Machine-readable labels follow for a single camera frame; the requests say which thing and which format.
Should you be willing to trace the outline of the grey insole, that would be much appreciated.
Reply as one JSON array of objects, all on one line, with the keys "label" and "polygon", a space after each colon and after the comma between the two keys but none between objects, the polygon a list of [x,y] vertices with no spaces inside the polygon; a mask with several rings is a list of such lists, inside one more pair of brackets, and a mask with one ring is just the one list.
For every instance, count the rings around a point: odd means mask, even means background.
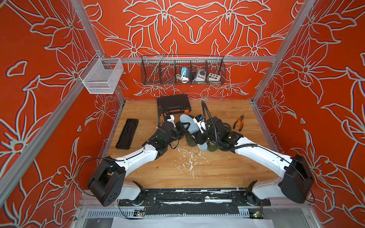
[{"label": "grey insole", "polygon": [[[190,132],[192,138],[194,138],[195,133],[202,133],[202,131],[201,131],[199,125],[197,124],[195,118],[191,118],[190,116],[188,116],[186,114],[182,114],[180,116],[180,122],[190,123],[190,127],[188,128],[187,132]],[[207,142],[203,145],[197,144],[197,146],[201,149],[201,151],[207,151],[208,150]]]}]

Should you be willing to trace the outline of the green shoe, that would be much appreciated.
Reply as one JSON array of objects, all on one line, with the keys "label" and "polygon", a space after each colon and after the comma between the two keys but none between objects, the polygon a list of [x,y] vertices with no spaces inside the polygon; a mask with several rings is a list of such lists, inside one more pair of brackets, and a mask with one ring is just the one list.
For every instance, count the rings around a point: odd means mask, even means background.
[{"label": "green shoe", "polygon": [[190,132],[186,132],[185,138],[186,138],[187,144],[190,147],[195,147],[197,145],[197,143],[195,142],[195,140],[191,137]]},{"label": "green shoe", "polygon": [[[228,135],[228,133],[230,133],[232,131],[231,126],[228,123],[222,123],[222,125],[224,126],[223,132],[226,135]],[[216,145],[216,143],[209,139],[207,141],[207,145],[208,145],[208,151],[210,151],[210,152],[215,152],[218,150],[218,146]]]}]

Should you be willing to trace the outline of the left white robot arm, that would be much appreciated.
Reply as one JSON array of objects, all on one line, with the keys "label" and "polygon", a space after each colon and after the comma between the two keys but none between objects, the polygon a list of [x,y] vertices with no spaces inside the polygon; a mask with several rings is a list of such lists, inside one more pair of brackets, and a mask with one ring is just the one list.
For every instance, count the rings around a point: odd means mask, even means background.
[{"label": "left white robot arm", "polygon": [[117,159],[110,156],[101,159],[87,187],[102,206],[109,206],[122,196],[128,200],[137,199],[142,187],[137,183],[125,184],[125,177],[164,155],[172,142],[181,140],[194,124],[193,119],[186,114],[182,114],[176,123],[172,118],[167,119],[161,110],[158,111],[158,116],[163,116],[164,121],[161,123],[158,118],[157,130],[141,149]]}]

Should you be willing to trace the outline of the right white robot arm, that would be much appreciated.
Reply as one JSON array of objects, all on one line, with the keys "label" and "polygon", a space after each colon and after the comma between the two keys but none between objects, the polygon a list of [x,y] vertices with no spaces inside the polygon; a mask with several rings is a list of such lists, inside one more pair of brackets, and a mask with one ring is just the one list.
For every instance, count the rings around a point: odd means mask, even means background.
[{"label": "right white robot arm", "polygon": [[191,136],[197,144],[211,142],[224,152],[245,156],[271,170],[277,178],[267,181],[254,180],[246,188],[245,197],[249,205],[257,205],[260,200],[287,198],[303,204],[312,192],[314,178],[306,159],[277,153],[254,143],[247,137],[227,127],[217,117],[212,117],[206,103],[202,101],[202,117],[196,119],[198,131]]}]

